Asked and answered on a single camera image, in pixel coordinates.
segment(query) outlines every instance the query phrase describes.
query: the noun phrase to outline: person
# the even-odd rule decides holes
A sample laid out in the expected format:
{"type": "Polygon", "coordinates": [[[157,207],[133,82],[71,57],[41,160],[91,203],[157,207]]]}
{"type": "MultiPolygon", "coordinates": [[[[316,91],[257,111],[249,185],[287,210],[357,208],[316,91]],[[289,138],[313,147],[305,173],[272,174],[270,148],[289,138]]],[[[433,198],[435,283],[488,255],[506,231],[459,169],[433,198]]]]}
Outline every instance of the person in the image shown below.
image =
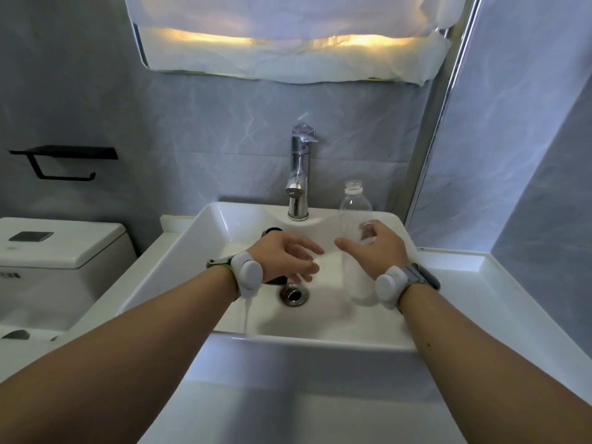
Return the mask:
{"type": "MultiPolygon", "coordinates": [[[[335,245],[376,279],[410,262],[400,237],[379,221],[373,227],[370,245],[335,245]]],[[[264,281],[311,281],[319,266],[305,250],[324,253],[308,238],[273,231],[248,253],[264,281]]],[[[0,442],[137,442],[236,298],[232,271],[214,266],[36,360],[0,384],[0,442]]],[[[592,442],[592,407],[437,291],[411,285],[398,306],[467,442],[592,442]]]]}

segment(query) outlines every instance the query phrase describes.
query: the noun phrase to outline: sink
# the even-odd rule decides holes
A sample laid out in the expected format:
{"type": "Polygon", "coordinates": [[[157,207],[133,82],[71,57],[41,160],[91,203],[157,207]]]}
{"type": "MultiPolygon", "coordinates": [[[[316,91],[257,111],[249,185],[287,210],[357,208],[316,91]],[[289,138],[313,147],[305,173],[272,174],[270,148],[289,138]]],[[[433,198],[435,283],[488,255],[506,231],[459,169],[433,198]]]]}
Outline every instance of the sink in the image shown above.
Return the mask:
{"type": "MultiPolygon", "coordinates": [[[[208,259],[239,253],[262,231],[279,227],[305,235],[326,253],[320,272],[303,285],[300,306],[286,306],[280,286],[262,285],[247,308],[234,302],[204,344],[185,378],[258,388],[299,389],[322,394],[425,400],[436,395],[427,368],[396,309],[354,304],[343,288],[337,210],[309,210],[294,222],[285,206],[214,202],[207,205],[150,275],[122,306],[141,304],[186,281],[208,259]]],[[[399,234],[414,261],[417,248],[397,216],[374,218],[399,234]]]]}

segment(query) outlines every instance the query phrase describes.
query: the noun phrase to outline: bottle mouth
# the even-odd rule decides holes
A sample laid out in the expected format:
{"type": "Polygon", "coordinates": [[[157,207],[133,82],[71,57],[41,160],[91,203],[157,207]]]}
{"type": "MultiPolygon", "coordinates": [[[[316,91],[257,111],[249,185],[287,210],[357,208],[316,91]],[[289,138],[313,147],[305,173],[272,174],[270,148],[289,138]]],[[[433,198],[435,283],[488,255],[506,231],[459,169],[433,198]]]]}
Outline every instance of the bottle mouth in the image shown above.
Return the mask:
{"type": "Polygon", "coordinates": [[[362,193],[364,188],[362,187],[361,180],[348,180],[345,183],[345,194],[346,195],[359,195],[362,193]]]}

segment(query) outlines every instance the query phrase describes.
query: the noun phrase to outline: white cloth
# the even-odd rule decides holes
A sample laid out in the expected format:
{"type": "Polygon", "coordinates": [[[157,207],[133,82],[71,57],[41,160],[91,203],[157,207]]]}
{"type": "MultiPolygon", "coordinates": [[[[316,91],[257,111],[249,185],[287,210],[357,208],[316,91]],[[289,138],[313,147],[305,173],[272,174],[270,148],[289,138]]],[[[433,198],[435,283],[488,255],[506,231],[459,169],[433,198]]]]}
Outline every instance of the white cloth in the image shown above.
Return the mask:
{"type": "Polygon", "coordinates": [[[126,0],[144,28],[231,37],[324,39],[428,36],[460,18],[465,0],[126,0]]]}
{"type": "Polygon", "coordinates": [[[152,70],[184,71],[308,84],[366,79],[423,85],[438,73],[450,42],[425,38],[352,36],[311,41],[218,38],[138,28],[152,70]]]}

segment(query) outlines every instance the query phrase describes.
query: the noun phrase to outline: sink drain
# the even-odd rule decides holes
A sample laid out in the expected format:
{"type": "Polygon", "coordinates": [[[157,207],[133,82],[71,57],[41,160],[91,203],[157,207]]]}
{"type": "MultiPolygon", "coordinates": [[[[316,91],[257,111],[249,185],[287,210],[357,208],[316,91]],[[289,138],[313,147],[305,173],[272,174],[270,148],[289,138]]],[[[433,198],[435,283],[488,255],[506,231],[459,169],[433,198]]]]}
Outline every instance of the sink drain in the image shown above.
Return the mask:
{"type": "Polygon", "coordinates": [[[296,283],[284,285],[279,290],[279,298],[287,306],[301,306],[308,300],[308,288],[296,283]]]}

